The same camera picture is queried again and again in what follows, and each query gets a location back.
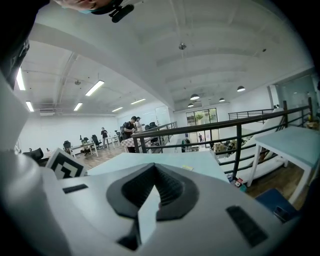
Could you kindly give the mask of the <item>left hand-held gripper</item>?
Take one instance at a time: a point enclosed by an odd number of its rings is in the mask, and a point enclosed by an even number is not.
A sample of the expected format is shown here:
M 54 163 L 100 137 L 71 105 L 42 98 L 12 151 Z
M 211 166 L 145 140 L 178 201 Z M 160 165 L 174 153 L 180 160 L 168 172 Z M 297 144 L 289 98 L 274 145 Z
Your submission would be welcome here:
M 45 167 L 53 170 L 57 179 L 84 176 L 84 165 L 60 148 L 52 153 Z

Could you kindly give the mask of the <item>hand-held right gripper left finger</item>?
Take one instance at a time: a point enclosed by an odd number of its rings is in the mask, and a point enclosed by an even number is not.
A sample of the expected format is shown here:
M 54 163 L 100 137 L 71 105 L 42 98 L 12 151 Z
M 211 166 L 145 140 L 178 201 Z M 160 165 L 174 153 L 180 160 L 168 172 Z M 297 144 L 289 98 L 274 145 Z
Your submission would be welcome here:
M 107 245 L 118 245 L 122 238 L 132 238 L 143 245 L 155 231 L 155 190 L 152 189 L 137 218 L 118 215 L 107 199 L 109 186 L 149 164 L 124 167 L 105 162 L 89 170 L 88 176 L 57 179 L 49 176 L 49 202 L 69 237 L 75 255 L 88 255 L 93 242 L 94 255 L 101 255 Z

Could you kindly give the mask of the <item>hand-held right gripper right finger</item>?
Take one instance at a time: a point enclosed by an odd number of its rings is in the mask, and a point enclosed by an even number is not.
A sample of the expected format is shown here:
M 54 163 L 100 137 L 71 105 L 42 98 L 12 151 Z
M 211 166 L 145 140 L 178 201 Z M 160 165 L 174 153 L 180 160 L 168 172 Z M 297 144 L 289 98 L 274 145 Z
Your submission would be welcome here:
M 283 226 L 264 206 L 227 182 L 161 164 L 155 178 L 165 217 L 142 245 L 142 256 L 268 256 Z

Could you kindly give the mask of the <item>white desk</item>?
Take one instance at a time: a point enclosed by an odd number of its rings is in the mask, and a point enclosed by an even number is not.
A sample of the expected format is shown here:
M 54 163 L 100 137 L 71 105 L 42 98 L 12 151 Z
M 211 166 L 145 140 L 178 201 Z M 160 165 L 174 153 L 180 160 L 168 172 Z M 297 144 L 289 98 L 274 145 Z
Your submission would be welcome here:
M 119 145 L 119 137 L 117 135 L 108 136 L 107 138 L 105 138 L 105 145 L 106 145 L 107 148 L 112 146 L 115 149 L 116 146 Z
M 76 158 L 76 154 L 78 154 L 81 150 L 89 150 L 91 155 L 95 154 L 97 157 L 99 156 L 97 145 L 94 142 L 73 146 L 70 148 L 70 153 L 74 158 Z

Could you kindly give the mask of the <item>blue chair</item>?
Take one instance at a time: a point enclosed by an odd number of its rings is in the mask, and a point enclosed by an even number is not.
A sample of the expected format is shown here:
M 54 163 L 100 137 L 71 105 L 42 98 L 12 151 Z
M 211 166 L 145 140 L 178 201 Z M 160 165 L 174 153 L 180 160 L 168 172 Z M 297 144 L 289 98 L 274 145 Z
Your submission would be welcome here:
M 275 217 L 274 209 L 276 206 L 283 208 L 288 212 L 286 219 L 278 218 L 282 223 L 286 223 L 299 215 L 299 211 L 276 189 L 269 189 L 255 198 L 260 204 L 265 206 Z

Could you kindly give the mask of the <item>light blue flowered tablecloth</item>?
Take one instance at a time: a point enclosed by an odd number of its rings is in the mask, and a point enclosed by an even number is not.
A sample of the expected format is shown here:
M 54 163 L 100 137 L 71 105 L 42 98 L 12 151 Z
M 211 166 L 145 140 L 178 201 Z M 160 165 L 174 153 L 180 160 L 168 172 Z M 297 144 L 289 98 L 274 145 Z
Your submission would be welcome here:
M 210 151 L 159 154 L 123 152 L 90 169 L 88 174 L 100 175 L 149 163 L 164 164 L 178 168 L 186 165 L 193 167 L 192 172 L 220 179 L 225 182 L 229 181 Z

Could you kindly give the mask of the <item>pink checkered table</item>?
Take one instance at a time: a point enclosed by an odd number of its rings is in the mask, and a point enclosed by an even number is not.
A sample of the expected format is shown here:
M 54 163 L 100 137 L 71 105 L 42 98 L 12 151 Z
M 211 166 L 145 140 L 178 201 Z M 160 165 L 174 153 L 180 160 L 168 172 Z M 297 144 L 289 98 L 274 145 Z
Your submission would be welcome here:
M 145 145 L 146 147 L 151 147 L 153 145 L 159 145 L 160 144 L 160 140 L 158 137 L 146 137 L 144 139 Z M 129 152 L 129 148 L 134 148 L 135 144 L 134 144 L 134 139 L 133 138 L 128 138 L 126 140 L 123 140 L 121 142 L 122 146 L 124 146 L 124 150 L 126 153 Z

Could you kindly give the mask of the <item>black phone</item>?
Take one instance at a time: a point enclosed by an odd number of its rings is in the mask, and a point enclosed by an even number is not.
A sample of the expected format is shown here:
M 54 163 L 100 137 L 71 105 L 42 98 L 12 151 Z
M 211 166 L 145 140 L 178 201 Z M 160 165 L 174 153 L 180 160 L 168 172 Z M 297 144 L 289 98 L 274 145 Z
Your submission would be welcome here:
M 276 206 L 273 213 L 279 218 L 279 219 L 287 219 L 290 215 L 287 211 L 285 211 L 280 206 Z

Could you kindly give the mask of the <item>black metal railing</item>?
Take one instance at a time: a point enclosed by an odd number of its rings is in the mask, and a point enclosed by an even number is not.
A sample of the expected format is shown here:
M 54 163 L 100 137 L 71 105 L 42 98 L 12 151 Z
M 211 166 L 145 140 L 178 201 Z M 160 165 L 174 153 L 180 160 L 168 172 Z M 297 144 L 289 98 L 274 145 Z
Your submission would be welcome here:
M 228 118 L 229 120 L 238 120 L 238 119 L 245 119 L 265 114 L 271 114 L 273 109 L 257 109 L 257 110 L 249 110 L 249 111 L 238 111 L 238 112 L 229 112 Z
M 234 119 L 234 120 L 227 120 L 227 121 L 220 121 L 216 123 L 210 123 L 210 124 L 203 124 L 203 125 L 197 125 L 197 126 L 188 126 L 188 127 L 176 127 L 173 129 L 163 129 L 161 130 L 160 128 L 155 128 L 152 131 L 147 131 L 147 132 L 142 132 L 140 134 L 136 134 L 132 137 L 133 139 L 133 146 L 135 149 L 136 153 L 146 153 L 148 150 L 153 150 L 153 149 L 169 149 L 169 148 L 184 148 L 187 149 L 192 146 L 200 146 L 200 145 L 216 145 L 217 143 L 220 142 L 226 142 L 226 141 L 232 141 L 235 140 L 236 142 L 236 147 L 235 149 L 229 149 L 223 152 L 218 152 L 217 155 L 224 155 L 227 153 L 235 153 L 235 159 L 234 160 L 229 160 L 226 162 L 221 163 L 222 166 L 224 165 L 231 165 L 233 164 L 233 169 L 232 170 L 227 170 L 224 173 L 225 174 L 232 174 L 233 177 L 236 176 L 236 174 L 242 170 L 251 168 L 253 165 L 249 164 L 245 167 L 239 167 L 240 162 L 245 161 L 247 159 L 251 159 L 254 157 L 253 154 L 246 156 L 246 157 L 241 157 L 241 151 L 250 149 L 255 147 L 256 145 L 248 145 L 245 147 L 242 147 L 242 139 L 244 137 L 248 136 L 254 136 L 258 135 L 261 133 L 265 133 L 268 131 L 276 130 L 279 131 L 281 128 L 286 128 L 288 127 L 288 124 L 293 123 L 294 121 L 301 120 L 300 126 L 302 127 L 306 122 L 307 122 L 307 117 L 312 116 L 312 108 L 308 105 L 301 106 L 301 107 L 296 107 L 292 109 L 284 109 L 280 111 L 278 108 L 274 109 L 275 112 L 272 113 L 265 113 L 261 115 L 256 115 L 252 117 L 247 117 L 247 118 L 241 118 L 241 119 Z M 270 128 L 264 128 L 260 131 L 255 131 L 252 133 L 248 134 L 243 134 L 242 133 L 242 125 L 245 124 L 251 124 L 251 123 L 256 123 L 258 121 L 267 121 L 271 119 L 275 119 L 277 117 L 280 117 L 280 122 L 277 125 L 274 125 Z M 229 127 L 235 127 L 236 128 L 236 135 L 235 136 L 230 136 L 226 138 L 221 138 L 221 139 L 211 139 L 209 141 L 203 141 L 203 142 L 195 142 L 195 143 L 179 143 L 179 144 L 173 144 L 173 145 L 159 145 L 159 146 L 147 146 L 147 142 L 150 140 L 159 137 L 167 137 L 169 138 L 170 136 L 173 135 L 181 135 L 181 134 L 189 134 L 193 132 L 200 132 L 200 131 L 207 131 L 207 130 L 218 130 L 218 129 L 223 129 L 223 128 L 229 128 Z

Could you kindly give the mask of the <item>glass entrance door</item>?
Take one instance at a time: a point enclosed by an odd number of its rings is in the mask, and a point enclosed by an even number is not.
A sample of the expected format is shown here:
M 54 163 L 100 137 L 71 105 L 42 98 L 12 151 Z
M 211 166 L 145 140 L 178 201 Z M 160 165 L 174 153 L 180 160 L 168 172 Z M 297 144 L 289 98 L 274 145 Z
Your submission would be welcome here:
M 187 126 L 200 126 L 218 122 L 216 108 L 191 111 L 186 113 Z M 218 129 L 208 129 L 191 132 L 188 135 L 192 143 L 201 143 L 205 141 L 218 140 L 220 138 Z

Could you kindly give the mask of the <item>white table with blue top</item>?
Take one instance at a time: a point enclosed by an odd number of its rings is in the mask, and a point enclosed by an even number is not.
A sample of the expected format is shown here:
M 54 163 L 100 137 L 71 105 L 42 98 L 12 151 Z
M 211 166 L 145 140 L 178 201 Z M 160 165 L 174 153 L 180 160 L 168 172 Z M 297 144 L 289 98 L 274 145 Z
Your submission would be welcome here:
M 310 174 L 320 164 L 320 131 L 290 126 L 256 138 L 253 165 L 247 181 L 248 187 L 251 186 L 256 174 L 262 148 L 277 154 L 303 170 L 302 177 L 289 198 L 291 204 L 295 203 L 306 186 Z

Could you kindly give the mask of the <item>person's black shirt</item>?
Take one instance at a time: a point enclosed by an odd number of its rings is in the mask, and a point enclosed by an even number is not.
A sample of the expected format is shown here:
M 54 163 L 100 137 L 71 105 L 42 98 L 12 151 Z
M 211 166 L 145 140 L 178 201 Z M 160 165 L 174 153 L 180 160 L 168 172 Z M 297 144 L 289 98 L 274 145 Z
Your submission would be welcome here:
M 38 11 L 50 0 L 0 0 L 0 71 L 13 89 Z

